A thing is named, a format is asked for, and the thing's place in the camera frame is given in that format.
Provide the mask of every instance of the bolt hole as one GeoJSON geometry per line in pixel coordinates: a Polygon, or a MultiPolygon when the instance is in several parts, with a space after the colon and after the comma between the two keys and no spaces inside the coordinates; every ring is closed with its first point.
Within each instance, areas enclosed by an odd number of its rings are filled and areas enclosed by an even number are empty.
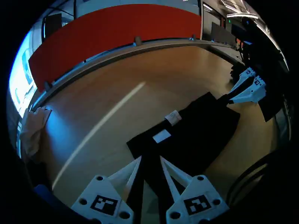
{"type": "Polygon", "coordinates": [[[122,219],[128,219],[130,217],[130,214],[127,212],[121,212],[119,213],[119,217],[122,219]]]}
{"type": "Polygon", "coordinates": [[[221,202],[221,201],[220,201],[219,199],[215,199],[215,200],[213,201],[213,204],[214,204],[214,205],[220,205],[220,202],[221,202]]]}
{"type": "Polygon", "coordinates": [[[86,204],[87,204],[87,200],[85,200],[84,198],[81,198],[81,199],[79,200],[79,203],[80,203],[81,205],[86,205],[86,204]]]}
{"type": "Polygon", "coordinates": [[[96,218],[92,218],[90,221],[91,221],[92,223],[102,224],[102,222],[101,222],[100,220],[96,219],[96,218]]]}
{"type": "Polygon", "coordinates": [[[170,214],[170,217],[171,217],[172,219],[178,219],[180,216],[181,216],[181,214],[178,213],[178,212],[172,212],[172,213],[170,214]]]}
{"type": "Polygon", "coordinates": [[[204,224],[204,223],[208,223],[208,222],[209,222],[209,220],[202,219],[202,220],[200,220],[200,221],[199,221],[199,223],[198,223],[198,224],[204,224]]]}

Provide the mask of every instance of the window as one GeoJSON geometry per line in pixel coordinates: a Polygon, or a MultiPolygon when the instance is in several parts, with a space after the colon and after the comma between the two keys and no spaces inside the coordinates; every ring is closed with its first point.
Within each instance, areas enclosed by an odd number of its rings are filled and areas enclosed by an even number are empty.
{"type": "Polygon", "coordinates": [[[31,35],[32,31],[30,31],[23,40],[13,63],[9,78],[10,95],[21,117],[23,117],[25,109],[29,106],[33,94],[37,90],[28,63],[32,52],[30,51],[31,35]]]}

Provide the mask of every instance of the white floor stripe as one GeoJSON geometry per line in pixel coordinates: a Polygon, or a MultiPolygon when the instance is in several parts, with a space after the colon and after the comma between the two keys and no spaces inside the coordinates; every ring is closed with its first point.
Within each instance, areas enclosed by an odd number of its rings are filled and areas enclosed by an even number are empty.
{"type": "Polygon", "coordinates": [[[56,176],[53,184],[52,189],[55,188],[58,180],[68,167],[68,165],[71,163],[71,161],[76,157],[76,155],[80,152],[80,150],[83,148],[83,146],[89,141],[89,139],[103,126],[103,124],[106,123],[114,114],[116,111],[118,111],[132,96],[134,96],[143,86],[145,85],[145,82],[139,83],[134,89],[132,89],[131,92],[129,92],[121,101],[119,101],[113,108],[110,110],[100,121],[97,123],[91,131],[84,137],[83,141],[78,145],[78,147],[75,149],[75,151],[72,153],[72,155],[69,157],[69,159],[65,162],[62,169],[59,171],[58,175],[56,176]]]}

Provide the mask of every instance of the black cable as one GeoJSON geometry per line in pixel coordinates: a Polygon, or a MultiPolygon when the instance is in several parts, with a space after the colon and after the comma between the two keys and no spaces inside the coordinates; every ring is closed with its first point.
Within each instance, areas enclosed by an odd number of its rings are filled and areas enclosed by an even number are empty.
{"type": "Polygon", "coordinates": [[[238,189],[238,191],[235,193],[235,196],[232,198],[230,205],[233,205],[235,200],[237,199],[238,195],[240,194],[240,192],[248,185],[250,184],[252,181],[254,181],[255,179],[259,178],[260,176],[265,174],[267,167],[262,168],[260,171],[256,172],[254,175],[252,175],[250,178],[248,178],[248,180],[246,180],[238,189]]]}
{"type": "Polygon", "coordinates": [[[252,166],[250,166],[247,170],[245,170],[236,180],[235,182],[232,184],[232,186],[230,187],[230,189],[228,190],[227,193],[227,197],[226,197],[226,203],[229,204],[229,200],[231,197],[232,192],[234,191],[235,187],[250,173],[252,173],[254,170],[256,170],[257,168],[268,164],[269,161],[276,155],[276,153],[279,150],[273,151],[267,155],[265,155],[263,158],[259,159],[255,164],[253,164],[252,166]]]}
{"type": "Polygon", "coordinates": [[[54,9],[54,10],[56,10],[56,11],[62,11],[62,12],[64,12],[64,13],[66,13],[66,14],[68,14],[68,15],[74,17],[74,15],[72,15],[71,13],[68,13],[68,12],[66,12],[65,10],[62,10],[62,9],[59,9],[59,8],[56,8],[56,7],[49,7],[49,9],[54,9]]]}

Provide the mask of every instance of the ceiling light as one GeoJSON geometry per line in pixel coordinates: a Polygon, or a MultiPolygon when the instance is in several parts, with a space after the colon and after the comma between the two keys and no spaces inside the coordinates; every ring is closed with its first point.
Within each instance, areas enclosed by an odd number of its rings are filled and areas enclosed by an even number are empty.
{"type": "Polygon", "coordinates": [[[258,19],[257,15],[250,14],[250,13],[233,13],[233,14],[226,15],[226,17],[227,18],[230,18],[230,17],[248,17],[248,18],[258,19]]]}
{"type": "Polygon", "coordinates": [[[204,3],[203,3],[203,7],[206,7],[207,9],[213,11],[213,9],[210,6],[208,6],[208,5],[204,4],[204,3]]]}
{"type": "Polygon", "coordinates": [[[230,9],[230,10],[233,10],[234,12],[237,12],[237,13],[241,13],[241,11],[235,9],[234,7],[231,7],[229,5],[225,5],[226,8],[230,9]]]}

